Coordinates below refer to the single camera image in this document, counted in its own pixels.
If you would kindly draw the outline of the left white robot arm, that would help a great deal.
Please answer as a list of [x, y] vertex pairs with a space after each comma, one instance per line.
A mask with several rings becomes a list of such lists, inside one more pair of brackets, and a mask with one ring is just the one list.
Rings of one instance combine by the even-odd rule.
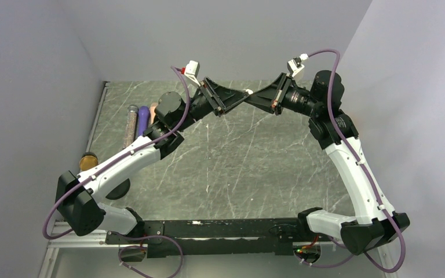
[[210, 113], [225, 114], [246, 101], [250, 90], [220, 86], [206, 78], [193, 97], [185, 91], [160, 96], [154, 123], [143, 135], [98, 166], [59, 176], [56, 202], [58, 211], [69, 224], [70, 232], [85, 236], [96, 229], [114, 231], [128, 243], [138, 242], [144, 233], [144, 222], [131, 208], [115, 208], [103, 203], [107, 195], [132, 174], [154, 164], [183, 142], [180, 134]]

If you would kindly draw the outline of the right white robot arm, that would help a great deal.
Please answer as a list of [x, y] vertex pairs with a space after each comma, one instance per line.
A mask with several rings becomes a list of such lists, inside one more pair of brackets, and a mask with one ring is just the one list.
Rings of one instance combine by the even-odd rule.
[[366, 174], [366, 162], [359, 133], [352, 119], [341, 108], [344, 85], [339, 74], [316, 73], [311, 89], [299, 87], [286, 74], [267, 87], [248, 96], [246, 103], [270, 114], [284, 109], [307, 116], [314, 139], [334, 163], [351, 198], [355, 215], [348, 217], [310, 208], [299, 213], [297, 235], [312, 240], [318, 233], [334, 237], [354, 255], [390, 243], [397, 234], [388, 217], [401, 231], [410, 224], [406, 213], [397, 213], [375, 181]]

